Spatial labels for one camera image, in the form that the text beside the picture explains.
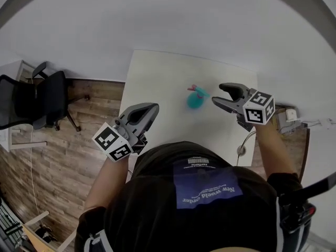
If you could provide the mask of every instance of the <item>white table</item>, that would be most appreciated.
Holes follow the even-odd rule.
[[[29,78],[34,71],[33,67],[27,65],[22,60],[13,62],[0,67],[0,75],[7,75],[17,81],[20,81],[21,76]],[[0,130],[0,145],[6,150],[36,148],[38,146],[46,146],[47,142],[32,142],[32,143],[12,143],[12,133],[20,133],[20,130],[8,128]]]
[[[149,132],[143,152],[164,143],[192,141],[237,163],[237,149],[249,133],[237,124],[236,115],[216,107],[211,98],[201,108],[186,105],[192,84],[211,96],[230,99],[218,87],[220,83],[238,82],[257,88],[256,73],[221,62],[157,51],[135,50],[128,71],[120,112],[143,102],[154,102],[160,112]],[[251,166],[255,137],[245,144],[246,154],[240,166]]]

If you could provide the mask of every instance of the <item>blue patch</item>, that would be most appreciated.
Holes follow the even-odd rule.
[[[231,167],[216,168],[200,157],[174,164],[174,184],[177,209],[193,209],[199,204],[243,194]]]

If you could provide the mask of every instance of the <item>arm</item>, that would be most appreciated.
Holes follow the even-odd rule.
[[[256,125],[255,128],[267,178],[273,173],[296,173],[293,161],[274,126],[268,122],[266,125]]]
[[[128,157],[118,162],[107,158],[89,192],[84,209],[87,211],[99,206],[108,207],[125,185],[127,170]]]

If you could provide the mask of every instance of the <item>small toy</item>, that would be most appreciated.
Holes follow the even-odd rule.
[[[205,97],[210,96],[204,89],[196,85],[192,85],[188,90],[194,91],[187,99],[187,104],[190,108],[199,108],[203,104]]]

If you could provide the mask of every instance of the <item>barcode label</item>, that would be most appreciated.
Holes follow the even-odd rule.
[[[188,164],[195,164],[195,163],[208,164],[209,160],[203,157],[191,157],[190,159],[188,159]]]

